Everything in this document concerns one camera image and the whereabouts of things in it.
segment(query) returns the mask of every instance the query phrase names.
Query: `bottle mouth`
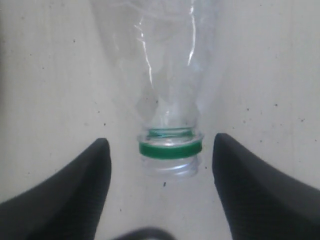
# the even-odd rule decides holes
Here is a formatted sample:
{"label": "bottle mouth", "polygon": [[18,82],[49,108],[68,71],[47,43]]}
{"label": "bottle mouth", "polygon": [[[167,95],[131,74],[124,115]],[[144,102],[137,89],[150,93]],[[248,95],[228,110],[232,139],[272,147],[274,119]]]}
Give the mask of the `bottle mouth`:
{"label": "bottle mouth", "polygon": [[202,140],[195,128],[152,128],[138,137],[140,154],[157,160],[195,156],[202,151]]}

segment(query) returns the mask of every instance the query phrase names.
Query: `clear plastic bottle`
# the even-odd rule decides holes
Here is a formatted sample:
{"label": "clear plastic bottle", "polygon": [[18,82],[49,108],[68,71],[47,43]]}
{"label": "clear plastic bottle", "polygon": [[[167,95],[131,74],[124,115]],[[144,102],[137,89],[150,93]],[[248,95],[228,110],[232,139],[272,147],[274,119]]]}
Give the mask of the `clear plastic bottle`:
{"label": "clear plastic bottle", "polygon": [[198,171],[197,97],[213,55],[215,3],[92,0],[114,78],[142,123],[137,139],[150,175]]}

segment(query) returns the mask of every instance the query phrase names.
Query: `green ring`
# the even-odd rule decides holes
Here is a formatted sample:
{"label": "green ring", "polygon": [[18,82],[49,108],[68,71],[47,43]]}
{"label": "green ring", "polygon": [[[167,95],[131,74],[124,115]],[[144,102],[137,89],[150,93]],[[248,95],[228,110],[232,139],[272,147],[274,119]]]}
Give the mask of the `green ring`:
{"label": "green ring", "polygon": [[140,142],[139,150],[143,156],[152,159],[185,159],[201,152],[202,140],[180,146],[155,146]]}

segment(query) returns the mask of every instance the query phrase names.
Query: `floor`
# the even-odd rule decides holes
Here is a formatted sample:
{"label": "floor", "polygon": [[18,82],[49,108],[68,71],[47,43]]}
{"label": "floor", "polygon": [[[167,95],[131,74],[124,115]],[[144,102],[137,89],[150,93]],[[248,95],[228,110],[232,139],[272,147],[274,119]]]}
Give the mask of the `floor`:
{"label": "floor", "polygon": [[150,225],[181,240],[230,240],[211,171],[218,132],[320,188],[320,1],[223,1],[220,12],[220,84],[200,120],[199,173],[164,186],[142,173],[140,126],[119,98],[90,1],[2,0],[0,202],[98,137],[110,142],[113,172],[97,240]]}

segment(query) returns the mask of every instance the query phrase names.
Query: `white floor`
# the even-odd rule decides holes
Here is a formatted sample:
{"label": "white floor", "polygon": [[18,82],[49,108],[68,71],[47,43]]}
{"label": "white floor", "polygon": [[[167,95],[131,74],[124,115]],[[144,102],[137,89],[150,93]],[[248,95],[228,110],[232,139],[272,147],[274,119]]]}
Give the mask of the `white floor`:
{"label": "white floor", "polygon": [[232,51],[201,119],[200,171],[163,187],[142,174],[139,125],[111,81],[89,0],[2,0],[0,202],[98,137],[110,142],[113,168],[97,240],[149,225],[179,240],[230,240],[211,171],[217,132],[320,188],[320,1],[234,0],[222,9],[233,37],[221,48]]}

